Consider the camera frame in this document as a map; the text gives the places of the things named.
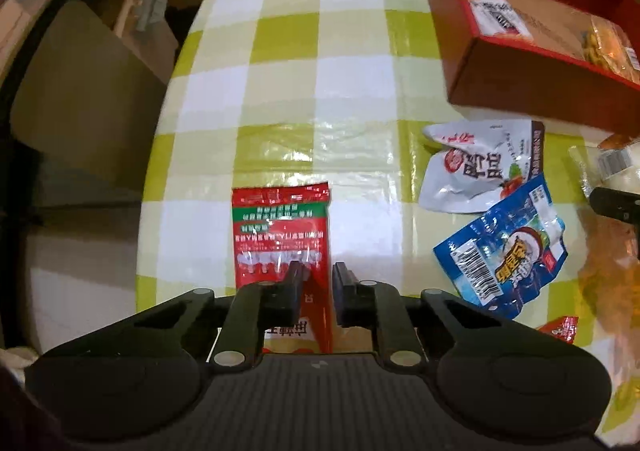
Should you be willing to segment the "red spicy strip packet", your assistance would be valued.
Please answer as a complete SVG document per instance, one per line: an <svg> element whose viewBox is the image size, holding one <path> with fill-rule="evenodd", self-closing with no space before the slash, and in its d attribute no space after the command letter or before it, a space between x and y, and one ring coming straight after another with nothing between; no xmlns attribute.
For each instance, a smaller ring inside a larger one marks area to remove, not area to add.
<svg viewBox="0 0 640 451"><path fill-rule="evenodd" d="M296 261L309 270L298 321L265 330L269 351L332 351L329 203L326 182L232 191L235 286L281 281Z"/></svg>

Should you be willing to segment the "red cardboard tray box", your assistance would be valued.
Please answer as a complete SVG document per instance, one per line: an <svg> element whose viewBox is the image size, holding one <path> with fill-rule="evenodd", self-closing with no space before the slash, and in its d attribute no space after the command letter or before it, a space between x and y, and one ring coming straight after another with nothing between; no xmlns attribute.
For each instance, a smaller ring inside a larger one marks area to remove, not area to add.
<svg viewBox="0 0 640 451"><path fill-rule="evenodd" d="M635 0L543 0L608 19L639 44ZM452 104L521 112L636 136L639 86L584 59L480 32L469 0L428 0Z"/></svg>

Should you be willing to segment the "blue coconut snack packet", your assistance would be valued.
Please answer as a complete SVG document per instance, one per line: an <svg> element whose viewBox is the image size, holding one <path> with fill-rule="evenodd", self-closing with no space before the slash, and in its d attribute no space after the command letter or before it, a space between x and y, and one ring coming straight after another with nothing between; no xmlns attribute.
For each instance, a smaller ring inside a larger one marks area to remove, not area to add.
<svg viewBox="0 0 640 451"><path fill-rule="evenodd" d="M560 272L565 224L544 175L518 187L434 247L465 301L514 319Z"/></svg>

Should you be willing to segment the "white red noodle snack pack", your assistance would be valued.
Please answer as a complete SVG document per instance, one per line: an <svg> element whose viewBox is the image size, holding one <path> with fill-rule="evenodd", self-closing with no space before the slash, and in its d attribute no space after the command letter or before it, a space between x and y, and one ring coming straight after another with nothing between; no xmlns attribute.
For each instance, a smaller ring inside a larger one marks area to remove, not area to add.
<svg viewBox="0 0 640 451"><path fill-rule="evenodd" d="M480 29L488 37L533 41L533 35L507 0L468 0Z"/></svg>

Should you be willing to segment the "cardboard box under counter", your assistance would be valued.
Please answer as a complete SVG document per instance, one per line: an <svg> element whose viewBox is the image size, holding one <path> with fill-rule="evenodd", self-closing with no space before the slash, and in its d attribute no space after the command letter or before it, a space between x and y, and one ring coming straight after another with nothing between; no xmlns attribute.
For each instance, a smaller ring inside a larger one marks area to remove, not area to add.
<svg viewBox="0 0 640 451"><path fill-rule="evenodd" d="M98 0L96 13L162 82L171 77L186 20L202 0Z"/></svg>

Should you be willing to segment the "beige chair back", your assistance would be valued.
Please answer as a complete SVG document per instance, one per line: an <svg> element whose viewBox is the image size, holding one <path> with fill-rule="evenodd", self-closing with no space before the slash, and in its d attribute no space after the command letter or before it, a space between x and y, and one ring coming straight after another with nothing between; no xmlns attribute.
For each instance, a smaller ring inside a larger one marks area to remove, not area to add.
<svg viewBox="0 0 640 451"><path fill-rule="evenodd" d="M79 0L67 2L29 62L15 137L72 170L140 192L166 85Z"/></svg>

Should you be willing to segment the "clear bag fried snack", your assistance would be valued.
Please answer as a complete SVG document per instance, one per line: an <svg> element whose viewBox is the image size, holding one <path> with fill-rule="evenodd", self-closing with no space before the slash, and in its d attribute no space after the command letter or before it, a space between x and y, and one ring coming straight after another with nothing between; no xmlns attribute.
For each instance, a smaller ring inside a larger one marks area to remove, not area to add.
<svg viewBox="0 0 640 451"><path fill-rule="evenodd" d="M624 30L597 16L590 17L590 27L582 34L584 58L603 70L639 83L639 58Z"/></svg>

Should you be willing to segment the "green white checkered tablecloth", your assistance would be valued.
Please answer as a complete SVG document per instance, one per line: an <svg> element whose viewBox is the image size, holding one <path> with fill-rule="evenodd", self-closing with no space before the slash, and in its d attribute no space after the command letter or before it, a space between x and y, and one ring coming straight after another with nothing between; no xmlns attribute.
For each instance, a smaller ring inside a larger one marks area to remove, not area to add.
<svg viewBox="0 0 640 451"><path fill-rule="evenodd" d="M234 288L231 192L331 188L330 250L402 294L451 289L434 246L466 223L418 203L446 97L428 0L203 0L145 179L137 306Z"/></svg>

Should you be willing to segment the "white duck snack pouch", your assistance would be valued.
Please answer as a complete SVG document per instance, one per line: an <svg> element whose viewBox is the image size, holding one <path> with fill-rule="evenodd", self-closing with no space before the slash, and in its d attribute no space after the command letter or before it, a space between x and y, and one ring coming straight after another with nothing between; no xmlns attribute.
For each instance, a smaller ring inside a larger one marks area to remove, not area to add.
<svg viewBox="0 0 640 451"><path fill-rule="evenodd" d="M484 213L542 173L544 124L533 120L457 121L423 128L439 150L427 163L419 205Z"/></svg>

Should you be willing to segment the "clear white bun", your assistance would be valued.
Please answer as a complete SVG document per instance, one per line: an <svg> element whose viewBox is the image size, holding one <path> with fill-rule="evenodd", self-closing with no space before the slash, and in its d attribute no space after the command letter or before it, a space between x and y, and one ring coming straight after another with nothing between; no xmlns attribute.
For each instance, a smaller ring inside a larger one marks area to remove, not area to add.
<svg viewBox="0 0 640 451"><path fill-rule="evenodd" d="M580 186L588 198L596 188L639 194L639 141L623 148L577 147L568 149Z"/></svg>

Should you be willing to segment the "red Trolli gummy bag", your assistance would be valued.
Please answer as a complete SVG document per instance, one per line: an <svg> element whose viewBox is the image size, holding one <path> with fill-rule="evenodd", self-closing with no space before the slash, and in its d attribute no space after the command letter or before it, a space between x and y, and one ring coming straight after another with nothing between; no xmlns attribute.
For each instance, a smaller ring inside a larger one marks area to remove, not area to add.
<svg viewBox="0 0 640 451"><path fill-rule="evenodd" d="M565 341L567 344L574 344L578 322L577 315L561 315L538 327L537 331Z"/></svg>

